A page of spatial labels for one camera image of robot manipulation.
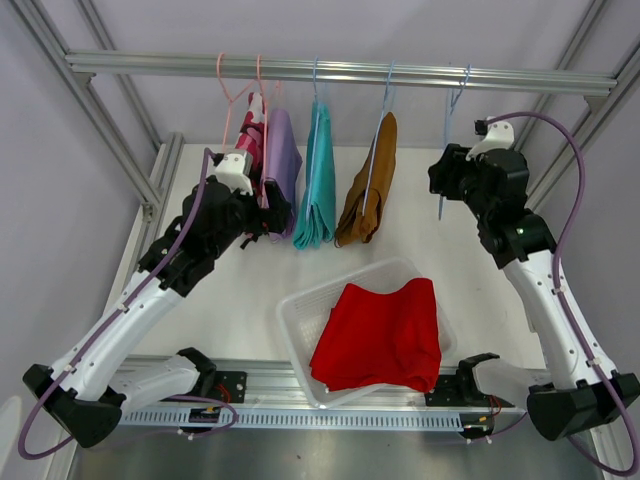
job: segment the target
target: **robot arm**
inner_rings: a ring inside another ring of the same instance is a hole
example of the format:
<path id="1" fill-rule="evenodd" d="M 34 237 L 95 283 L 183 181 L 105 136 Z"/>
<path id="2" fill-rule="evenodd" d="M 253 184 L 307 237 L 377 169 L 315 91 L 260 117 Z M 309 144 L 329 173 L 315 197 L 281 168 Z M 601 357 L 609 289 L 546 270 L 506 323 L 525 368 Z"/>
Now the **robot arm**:
<path id="1" fill-rule="evenodd" d="M 485 135 L 473 148 L 450 144 L 429 169 L 430 191 L 461 200 L 477 220 L 478 236 L 522 298 L 529 328 L 540 338 L 549 378 L 533 378 L 495 355 L 463 361 L 477 388 L 526 408 L 549 440 L 616 419 L 620 412 L 593 370 L 554 292 L 551 268 L 556 244 L 544 220 L 525 208 L 529 170 L 524 156 L 510 150 L 507 122 L 476 122 Z M 619 374 L 589 329 L 571 290 L 564 295 L 597 361 L 625 405 L 640 394 L 636 376 Z"/>
<path id="2" fill-rule="evenodd" d="M 139 269 L 122 295 L 94 327 L 51 367 L 33 365 L 23 380 L 38 397 L 63 371 L 69 375 L 48 398 L 44 408 L 85 448 L 101 442 L 127 413 L 172 395 L 192 392 L 205 396 L 213 384 L 215 365 L 187 348 L 162 365 L 125 375 L 118 367 L 146 333 L 211 273 L 215 261 L 243 233 L 257 240 L 282 232 L 291 205 L 275 182 L 265 181 L 269 208 L 262 209 L 248 178 L 252 158 L 234 150 L 214 156 L 215 175 L 207 178 L 191 228 L 169 263 L 127 307 L 125 301 L 167 254 L 191 211 L 196 188 L 184 199 L 176 217 L 139 262 Z M 122 313 L 98 337 L 73 369 L 71 359 L 116 310 Z"/>

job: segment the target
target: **garment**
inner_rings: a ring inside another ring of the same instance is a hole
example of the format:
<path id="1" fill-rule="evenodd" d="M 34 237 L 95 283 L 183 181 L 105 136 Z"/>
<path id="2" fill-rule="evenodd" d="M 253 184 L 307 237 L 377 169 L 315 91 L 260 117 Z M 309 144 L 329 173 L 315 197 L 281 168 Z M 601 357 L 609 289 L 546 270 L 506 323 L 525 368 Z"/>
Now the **garment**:
<path id="1" fill-rule="evenodd" d="M 323 241 L 333 240 L 336 225 L 336 172 L 333 163 L 331 119 L 327 105 L 314 102 L 311 119 L 306 157 L 307 189 L 293 234 L 293 244 L 299 250 L 309 245 L 319 247 Z M 307 220 L 308 204 L 310 207 Z"/>
<path id="2" fill-rule="evenodd" d="M 441 358 L 433 283 L 415 278 L 387 295 L 348 284 L 310 366 L 330 391 L 390 383 L 428 392 Z"/>
<path id="3" fill-rule="evenodd" d="M 302 165 L 302 157 L 293 136 L 289 113 L 276 108 L 269 113 L 267 132 L 267 172 L 265 179 L 276 181 L 284 198 L 291 204 L 287 228 L 281 234 L 271 233 L 271 240 L 291 235 L 296 221 L 296 179 Z"/>
<path id="4" fill-rule="evenodd" d="M 369 178 L 373 142 L 362 170 L 354 178 L 353 185 L 349 193 L 347 193 L 344 210 L 336 229 L 336 244 L 338 246 L 348 245 L 358 239 L 363 243 L 369 243 L 373 238 L 373 234 L 380 227 L 382 212 L 396 168 L 397 136 L 396 118 L 392 113 L 388 113 L 382 120 L 380 132 L 378 133 L 369 195 L 364 215 L 362 214 L 362 206 Z"/>
<path id="5" fill-rule="evenodd" d="M 259 93 L 249 94 L 249 109 L 244 116 L 236 148 L 248 151 L 253 157 L 249 179 L 257 198 L 262 196 L 262 135 L 264 134 L 264 104 Z"/>

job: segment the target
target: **purple cloth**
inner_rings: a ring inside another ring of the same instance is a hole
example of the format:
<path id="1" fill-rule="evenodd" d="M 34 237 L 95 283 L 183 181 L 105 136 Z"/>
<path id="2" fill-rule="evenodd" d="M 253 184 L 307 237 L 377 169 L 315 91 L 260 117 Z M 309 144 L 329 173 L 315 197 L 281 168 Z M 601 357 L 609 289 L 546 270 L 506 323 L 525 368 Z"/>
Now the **purple cloth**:
<path id="1" fill-rule="evenodd" d="M 302 157 L 296 146 L 289 113 L 281 108 L 269 112 L 267 132 L 267 173 L 265 178 L 276 181 L 284 198 L 291 203 L 291 215 L 282 234 L 270 234 L 271 240 L 287 238 L 296 224 L 296 179 L 302 165 Z"/>

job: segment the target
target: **white tray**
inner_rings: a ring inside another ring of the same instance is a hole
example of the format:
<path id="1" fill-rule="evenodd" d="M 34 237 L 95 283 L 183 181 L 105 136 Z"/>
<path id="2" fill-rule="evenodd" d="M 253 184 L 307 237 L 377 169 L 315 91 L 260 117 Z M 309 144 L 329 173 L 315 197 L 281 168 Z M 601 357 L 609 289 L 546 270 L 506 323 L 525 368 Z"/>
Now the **white tray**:
<path id="1" fill-rule="evenodd" d="M 278 303 L 276 314 L 291 364 L 311 405 L 317 408 L 333 408 L 384 386 L 384 384 L 377 384 L 328 392 L 323 383 L 311 376 L 309 362 L 329 321 L 331 309 L 338 303 L 344 287 L 348 283 L 354 283 L 371 292 L 392 293 L 404 287 L 409 280 L 418 277 L 423 275 L 411 261 L 394 257 L 290 295 Z M 444 359 L 455 352 L 456 337 L 440 305 L 438 305 L 438 334 Z"/>

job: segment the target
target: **clothes rail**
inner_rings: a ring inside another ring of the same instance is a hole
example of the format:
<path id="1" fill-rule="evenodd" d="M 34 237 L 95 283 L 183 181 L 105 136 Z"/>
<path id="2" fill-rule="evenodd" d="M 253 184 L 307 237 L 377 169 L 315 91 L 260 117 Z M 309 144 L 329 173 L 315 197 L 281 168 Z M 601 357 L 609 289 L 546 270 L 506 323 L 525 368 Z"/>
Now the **clothes rail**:
<path id="1" fill-rule="evenodd" d="M 215 77 L 217 55 L 136 53 L 123 51 L 72 50 L 66 61 L 74 72 L 130 75 Z M 225 78 L 255 77 L 256 57 L 225 55 L 220 72 Z M 313 60 L 262 58 L 262 78 L 308 81 L 313 79 Z M 386 63 L 320 61 L 320 82 L 385 84 Z M 458 87 L 467 77 L 467 67 L 397 65 L 392 85 L 413 87 Z M 548 94 L 606 97 L 616 86 L 608 74 L 564 70 L 498 70 L 472 68 L 466 84 L 472 90 L 506 90 Z"/>

